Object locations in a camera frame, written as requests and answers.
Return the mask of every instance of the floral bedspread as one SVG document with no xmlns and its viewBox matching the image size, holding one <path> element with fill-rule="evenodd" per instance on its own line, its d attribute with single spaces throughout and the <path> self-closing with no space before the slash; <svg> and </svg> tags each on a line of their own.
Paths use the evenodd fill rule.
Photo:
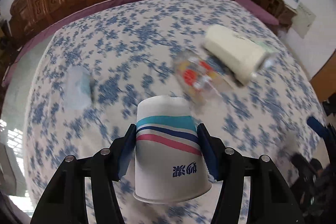
<svg viewBox="0 0 336 224">
<path fill-rule="evenodd" d="M 229 0 L 145 0 L 90 15 L 59 30 L 47 47 L 33 79 L 27 103 L 25 173 L 33 203 L 64 157 L 89 157 L 125 134 L 136 122 L 137 104 L 155 95 L 184 96 L 172 70 L 172 60 L 191 49 L 221 75 L 229 76 L 202 49 L 205 30 L 221 24 L 279 51 L 275 65 L 256 81 L 223 94 L 221 100 L 193 112 L 209 133 L 242 155 L 269 155 L 291 183 L 289 163 L 297 151 L 307 159 L 319 137 L 306 125 L 314 115 L 323 120 L 316 95 L 286 47 L 258 19 Z M 92 75 L 93 105 L 82 111 L 64 107 L 67 70 L 73 65 Z M 221 183 L 205 195 L 175 205 L 137 201 L 134 159 L 127 174 L 114 183 L 126 223 L 210 223 Z M 246 180 L 241 222 L 248 212 Z M 86 181 L 90 223 L 95 223 L 90 180 Z"/>
</svg>

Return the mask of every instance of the cup rim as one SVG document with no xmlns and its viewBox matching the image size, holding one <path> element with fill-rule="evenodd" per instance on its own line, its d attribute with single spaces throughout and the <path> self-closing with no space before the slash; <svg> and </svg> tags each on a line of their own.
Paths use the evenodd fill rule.
<svg viewBox="0 0 336 224">
<path fill-rule="evenodd" d="M 207 188 L 206 190 L 203 190 L 199 193 L 196 193 L 192 196 L 189 196 L 189 197 L 184 197 L 184 198 L 176 198 L 176 199 L 148 199 L 148 198 L 142 198 L 140 196 L 138 196 L 135 191 L 133 192 L 133 196 L 135 199 L 139 200 L 139 201 L 142 201 L 142 202 L 145 202 L 145 203 L 151 203 L 151 204 L 168 204 L 168 203 L 178 203 L 178 202 L 183 202 L 183 201 L 188 201 L 188 200 L 191 200 L 191 199 L 194 199 L 194 198 L 197 198 L 199 196 L 202 196 L 203 194 L 205 194 L 206 192 L 208 192 L 212 187 L 212 183 L 210 183 L 208 181 L 208 184 L 207 184 Z"/>
</svg>

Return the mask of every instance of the navy stripe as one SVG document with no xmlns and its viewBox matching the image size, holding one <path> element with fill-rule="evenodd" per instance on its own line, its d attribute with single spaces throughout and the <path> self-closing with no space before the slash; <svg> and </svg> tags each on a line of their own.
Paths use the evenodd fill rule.
<svg viewBox="0 0 336 224">
<path fill-rule="evenodd" d="M 192 141 L 194 143 L 197 143 L 199 145 L 197 136 L 195 136 L 194 134 L 191 134 L 191 133 L 174 131 L 174 130 L 170 130 L 170 129 L 167 129 L 167 128 L 154 127 L 154 126 L 142 127 L 142 128 L 137 130 L 137 133 L 139 131 L 145 130 L 145 129 L 152 129 L 152 130 L 155 130 L 155 131 L 166 133 L 166 134 L 174 136 L 174 137 L 179 137 L 179 138 L 183 138 L 183 139 L 186 139 L 186 140 L 190 140 L 190 141 Z"/>
</svg>

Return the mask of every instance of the plastic bag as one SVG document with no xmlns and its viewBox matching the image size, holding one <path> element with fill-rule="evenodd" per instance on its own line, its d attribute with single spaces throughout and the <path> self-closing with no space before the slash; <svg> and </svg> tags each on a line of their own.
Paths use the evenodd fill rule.
<svg viewBox="0 0 336 224">
<path fill-rule="evenodd" d="M 214 69 L 191 50 L 180 52 L 174 59 L 174 72 L 183 91 L 197 105 L 232 90 Z"/>
<path fill-rule="evenodd" d="M 81 66 L 68 70 L 64 97 L 68 109 L 84 109 L 91 105 L 90 72 Z"/>
</svg>

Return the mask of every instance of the white paper cup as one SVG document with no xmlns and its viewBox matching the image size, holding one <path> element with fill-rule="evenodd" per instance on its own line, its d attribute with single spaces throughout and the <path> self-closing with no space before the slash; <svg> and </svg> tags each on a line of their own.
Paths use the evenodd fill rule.
<svg viewBox="0 0 336 224">
<path fill-rule="evenodd" d="M 169 96 L 140 102 L 133 196 L 146 203 L 176 203 L 210 188 L 188 102 Z"/>
</svg>

